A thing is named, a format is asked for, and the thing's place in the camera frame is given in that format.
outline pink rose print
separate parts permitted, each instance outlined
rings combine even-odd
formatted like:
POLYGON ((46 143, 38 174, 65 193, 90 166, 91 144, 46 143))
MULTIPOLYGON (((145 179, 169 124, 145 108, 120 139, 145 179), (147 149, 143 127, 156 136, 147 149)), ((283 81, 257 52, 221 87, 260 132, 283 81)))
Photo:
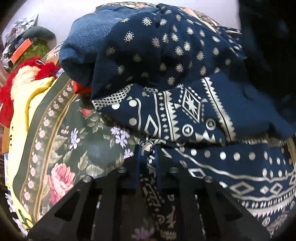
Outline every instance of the pink rose print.
POLYGON ((41 131, 39 132, 39 137, 40 137, 40 138, 45 137, 45 131, 44 131, 44 130, 41 130, 41 131))
POLYGON ((37 142, 36 145, 35 145, 35 148, 36 148, 36 150, 40 150, 40 148, 41 148, 41 143, 40 143, 40 142, 37 142))
POLYGON ((79 111, 82 113, 82 115, 84 117, 89 117, 92 113, 92 110, 88 110, 88 109, 81 109, 79 108, 79 111))
POLYGON ((24 197, 28 201, 31 198, 31 194, 28 192, 25 192, 24 197))
POLYGON ((31 180, 28 182, 29 189, 32 189, 34 187, 34 182, 31 180))
POLYGON ((24 204, 24 209, 27 211, 27 213, 29 212, 29 207, 27 204, 24 204))
POLYGON ((148 7, 147 5, 143 4, 143 3, 137 3, 136 4, 137 7, 148 7))
POLYGON ((50 186, 50 202, 55 205, 72 187, 75 173, 66 164, 56 163, 52 175, 48 175, 50 186))
POLYGON ((35 176, 35 174, 36 174, 36 171, 35 171, 34 167, 32 167, 32 168, 31 168, 31 171, 30 171, 30 173, 31 173, 32 177, 34 177, 34 176, 35 176))
POLYGON ((143 227, 141 229, 135 229, 135 234, 131 237, 135 240, 148 239, 151 235, 154 234, 154 229, 146 230, 143 227))
POLYGON ((37 157, 36 154, 33 155, 33 157, 32 157, 32 161, 33 161, 34 163, 36 163, 36 162, 38 161, 38 157, 37 157))
POLYGON ((49 119, 46 119, 44 122, 43 122, 44 126, 48 126, 50 124, 50 121, 49 119))
POLYGON ((49 115, 49 116, 53 116, 53 115, 54 115, 54 111, 53 111, 53 110, 50 110, 50 111, 48 112, 48 115, 49 115))

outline stuffed animal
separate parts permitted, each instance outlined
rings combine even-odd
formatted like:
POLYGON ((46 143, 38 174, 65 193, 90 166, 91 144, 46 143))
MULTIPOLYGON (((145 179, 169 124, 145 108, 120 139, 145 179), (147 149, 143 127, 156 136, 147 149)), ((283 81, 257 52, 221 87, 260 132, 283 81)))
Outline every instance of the stuffed animal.
POLYGON ((54 77, 55 71, 60 67, 55 67, 54 63, 44 63, 40 57, 30 57, 23 61, 18 68, 10 74, 6 85, 0 88, 0 123, 6 127, 10 126, 13 116, 13 100, 22 91, 24 85, 46 77, 54 77))

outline screw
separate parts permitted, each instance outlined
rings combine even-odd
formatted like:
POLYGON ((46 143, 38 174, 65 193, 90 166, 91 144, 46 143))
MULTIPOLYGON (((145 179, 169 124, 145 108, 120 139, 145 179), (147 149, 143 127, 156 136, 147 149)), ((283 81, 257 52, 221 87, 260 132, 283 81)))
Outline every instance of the screw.
POLYGON ((205 176, 204 181, 207 183, 212 183, 214 181, 214 179, 211 176, 205 176))
POLYGON ((125 173, 126 172, 126 168, 125 167, 119 167, 119 168, 117 168, 117 171, 119 173, 125 173))
POLYGON ((82 180, 83 180, 85 183, 89 183, 89 182, 92 180, 92 176, 85 176, 82 180))
POLYGON ((175 173, 178 173, 179 172, 179 169, 177 167, 171 167, 170 170, 169 170, 169 173, 171 174, 175 174, 175 173))

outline red fabric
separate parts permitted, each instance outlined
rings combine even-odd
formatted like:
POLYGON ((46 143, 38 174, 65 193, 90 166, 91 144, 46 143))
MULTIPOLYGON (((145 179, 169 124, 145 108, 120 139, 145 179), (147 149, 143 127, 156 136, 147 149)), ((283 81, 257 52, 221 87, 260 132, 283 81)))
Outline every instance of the red fabric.
POLYGON ((73 88, 75 94, 91 93, 91 87, 83 87, 82 85, 73 81, 73 88))
POLYGON ((13 101, 11 100, 11 88, 13 85, 13 79, 17 75, 20 68, 24 66, 36 66, 40 68, 40 71, 35 77, 35 80, 41 80, 46 77, 54 77, 56 79, 56 76, 54 75, 54 71, 56 68, 54 63, 47 63, 44 64, 41 61, 40 57, 30 57, 27 58, 25 61, 23 61, 18 68, 10 74, 6 81, 6 85, 0 88, 0 103, 3 103, 1 112, 0 112, 0 123, 2 123, 6 127, 10 127, 11 119, 13 116, 13 101))

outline yellow fabric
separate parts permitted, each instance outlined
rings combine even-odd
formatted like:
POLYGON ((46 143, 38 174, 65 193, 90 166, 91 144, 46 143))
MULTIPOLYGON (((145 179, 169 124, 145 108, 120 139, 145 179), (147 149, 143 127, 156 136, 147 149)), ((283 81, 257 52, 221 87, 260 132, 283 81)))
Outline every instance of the yellow fabric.
MULTIPOLYGON (((14 114, 9 130, 9 133, 12 135, 12 139, 9 144, 8 154, 8 181, 10 184, 10 192, 15 209, 20 209, 24 217, 29 220, 32 220, 31 216, 27 213, 22 204, 19 202, 18 198, 15 196, 12 183, 20 166, 22 153, 24 151, 28 130, 33 115, 36 111, 36 108, 41 103, 50 88, 55 84, 55 82, 56 80, 54 80, 53 77, 50 77, 42 80, 35 80, 29 84, 26 84, 22 89, 22 92, 17 94, 13 103, 14 114)), ((17 215, 18 218, 22 220, 18 211, 17 215)))

